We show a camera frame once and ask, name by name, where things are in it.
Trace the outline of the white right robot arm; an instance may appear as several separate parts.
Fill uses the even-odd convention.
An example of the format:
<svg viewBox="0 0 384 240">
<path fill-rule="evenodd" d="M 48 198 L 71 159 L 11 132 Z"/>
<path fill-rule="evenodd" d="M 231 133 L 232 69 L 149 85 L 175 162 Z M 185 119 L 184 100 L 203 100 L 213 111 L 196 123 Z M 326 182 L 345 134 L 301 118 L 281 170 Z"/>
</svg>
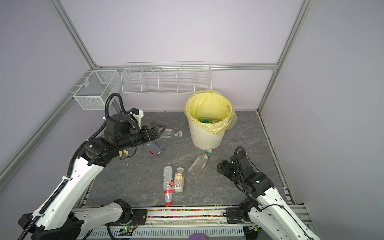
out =
<svg viewBox="0 0 384 240">
<path fill-rule="evenodd" d="M 320 239 L 284 201 L 269 177 L 254 166 L 242 146 L 217 169 L 246 196 L 239 204 L 241 221 L 253 223 L 273 240 Z"/>
</svg>

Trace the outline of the clear bottle red cap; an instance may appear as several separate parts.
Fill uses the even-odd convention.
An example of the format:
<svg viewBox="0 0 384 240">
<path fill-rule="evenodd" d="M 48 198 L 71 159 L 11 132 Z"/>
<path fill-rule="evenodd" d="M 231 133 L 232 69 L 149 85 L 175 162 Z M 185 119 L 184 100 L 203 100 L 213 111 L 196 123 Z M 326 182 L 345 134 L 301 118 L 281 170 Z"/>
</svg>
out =
<svg viewBox="0 0 384 240">
<path fill-rule="evenodd" d="M 172 196 L 174 192 L 173 169 L 171 166 L 165 166 L 163 171 L 163 188 L 166 201 L 166 207 L 172 206 Z"/>
</svg>

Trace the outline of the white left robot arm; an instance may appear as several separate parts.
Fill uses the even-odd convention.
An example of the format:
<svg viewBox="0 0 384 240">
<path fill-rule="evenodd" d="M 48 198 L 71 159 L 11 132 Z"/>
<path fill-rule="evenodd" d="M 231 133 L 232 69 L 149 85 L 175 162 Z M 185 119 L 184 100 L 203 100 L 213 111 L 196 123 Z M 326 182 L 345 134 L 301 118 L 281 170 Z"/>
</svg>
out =
<svg viewBox="0 0 384 240">
<path fill-rule="evenodd" d="M 73 207 L 120 151 L 154 141 L 166 129 L 157 123 L 140 126 L 139 118 L 139 110 L 125 110 L 120 94 L 108 96 L 102 126 L 75 151 L 61 183 L 37 210 L 19 219 L 23 228 L 20 240 L 27 234 L 33 240 L 75 240 L 99 226 L 128 225 L 132 221 L 132 207 L 121 199 L 83 214 L 75 213 Z"/>
</svg>

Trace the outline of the clear square bottle green cap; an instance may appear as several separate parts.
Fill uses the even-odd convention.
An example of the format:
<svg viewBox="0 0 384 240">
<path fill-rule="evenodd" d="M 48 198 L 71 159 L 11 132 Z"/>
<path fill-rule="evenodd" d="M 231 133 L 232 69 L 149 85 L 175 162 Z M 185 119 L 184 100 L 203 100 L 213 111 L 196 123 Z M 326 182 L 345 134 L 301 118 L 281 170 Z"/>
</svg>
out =
<svg viewBox="0 0 384 240">
<path fill-rule="evenodd" d="M 196 160 L 192 163 L 192 165 L 189 167 L 188 172 L 198 176 L 206 166 L 213 150 L 212 149 L 206 149 L 202 155 L 199 155 Z"/>
</svg>

